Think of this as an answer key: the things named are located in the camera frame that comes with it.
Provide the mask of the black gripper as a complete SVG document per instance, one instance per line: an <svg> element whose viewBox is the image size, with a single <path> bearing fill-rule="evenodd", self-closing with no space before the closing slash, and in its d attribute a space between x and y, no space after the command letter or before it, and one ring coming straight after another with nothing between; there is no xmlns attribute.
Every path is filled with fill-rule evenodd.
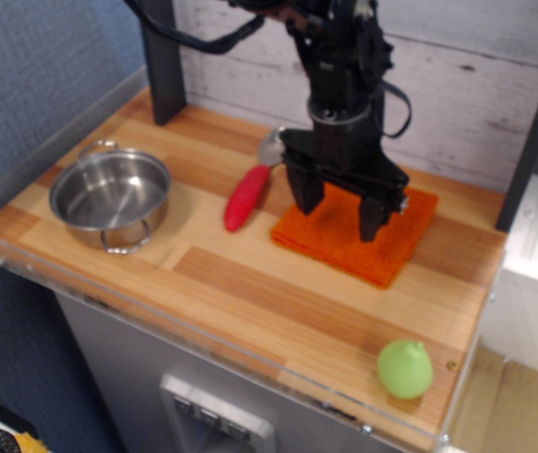
<svg viewBox="0 0 538 453"><path fill-rule="evenodd" d="M386 157L378 129L369 120L351 126L316 124L286 129L283 161L299 210L310 215L324 200L326 182L362 197L360 238L372 242L392 212L408 206L408 175Z"/></svg>

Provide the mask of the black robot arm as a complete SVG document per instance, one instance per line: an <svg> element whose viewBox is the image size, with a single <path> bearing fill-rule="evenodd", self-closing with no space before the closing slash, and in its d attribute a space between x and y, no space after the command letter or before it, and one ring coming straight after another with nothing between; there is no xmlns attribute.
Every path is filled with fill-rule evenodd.
<svg viewBox="0 0 538 453"><path fill-rule="evenodd" d="M281 21L310 83L310 130L283 129L282 161L294 200L306 215L330 183L360 199L360 238L376 239L407 206L409 178L384 154L385 95L407 96L384 81L393 47L375 1L239 1L237 7Z"/></svg>

